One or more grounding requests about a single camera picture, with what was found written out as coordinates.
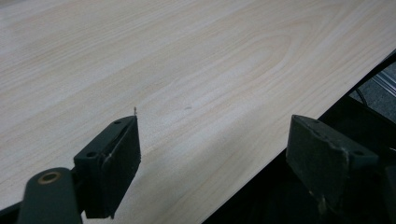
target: light wood grain surface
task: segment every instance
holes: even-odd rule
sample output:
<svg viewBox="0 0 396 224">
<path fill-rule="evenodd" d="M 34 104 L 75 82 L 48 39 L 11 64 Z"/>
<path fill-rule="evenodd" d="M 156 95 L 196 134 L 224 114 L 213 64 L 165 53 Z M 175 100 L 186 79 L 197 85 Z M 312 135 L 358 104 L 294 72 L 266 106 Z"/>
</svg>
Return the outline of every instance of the light wood grain surface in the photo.
<svg viewBox="0 0 396 224">
<path fill-rule="evenodd" d="M 396 1 L 0 1 L 0 209 L 137 107 L 115 220 L 198 223 L 396 48 Z"/>
</svg>

